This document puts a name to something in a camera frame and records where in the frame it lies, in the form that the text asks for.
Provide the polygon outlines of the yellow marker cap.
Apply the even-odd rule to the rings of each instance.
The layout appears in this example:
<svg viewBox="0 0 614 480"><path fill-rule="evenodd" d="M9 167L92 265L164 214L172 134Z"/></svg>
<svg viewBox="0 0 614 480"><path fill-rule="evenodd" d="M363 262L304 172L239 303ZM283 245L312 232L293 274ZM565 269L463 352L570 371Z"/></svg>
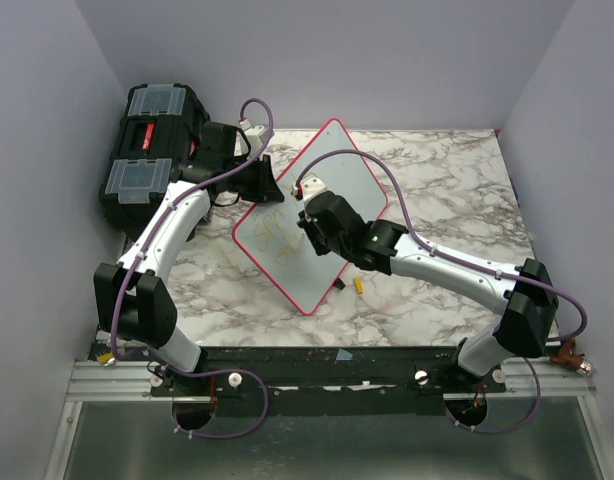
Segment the yellow marker cap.
<svg viewBox="0 0 614 480"><path fill-rule="evenodd" d="M358 294L362 294L363 293L363 285L362 285L362 281L360 278L355 278L354 281L354 287L355 290Z"/></svg>

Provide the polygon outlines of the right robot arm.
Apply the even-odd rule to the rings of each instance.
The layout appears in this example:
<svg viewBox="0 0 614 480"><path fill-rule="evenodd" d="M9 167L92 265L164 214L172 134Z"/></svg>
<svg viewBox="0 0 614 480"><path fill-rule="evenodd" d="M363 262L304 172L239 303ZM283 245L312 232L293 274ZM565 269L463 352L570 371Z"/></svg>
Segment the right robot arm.
<svg viewBox="0 0 614 480"><path fill-rule="evenodd" d="M305 202L297 225L319 256L336 254L364 271L422 280L462 295L498 320L460 341L447 379L467 392L496 365L544 355L558 308L545 266L528 259L520 267L459 255L452 262L431 245L420 246L400 224L364 221L340 195L320 193Z"/></svg>

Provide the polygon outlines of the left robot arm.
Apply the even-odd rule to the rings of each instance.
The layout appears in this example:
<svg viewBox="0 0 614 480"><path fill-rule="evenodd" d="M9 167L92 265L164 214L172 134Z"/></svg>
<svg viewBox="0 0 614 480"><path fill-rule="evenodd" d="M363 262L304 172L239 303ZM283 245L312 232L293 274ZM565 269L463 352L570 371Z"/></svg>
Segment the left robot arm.
<svg viewBox="0 0 614 480"><path fill-rule="evenodd" d="M167 283L180 250L220 194L252 203L280 203L284 196L265 150L273 126L207 122L191 154L171 158L117 159L105 197L122 205L156 209L129 249L113 264L100 264L93 277L99 327L110 336L113 356L125 359L119 340L139 343L168 365L188 395L209 380L201 346L177 325L177 308Z"/></svg>

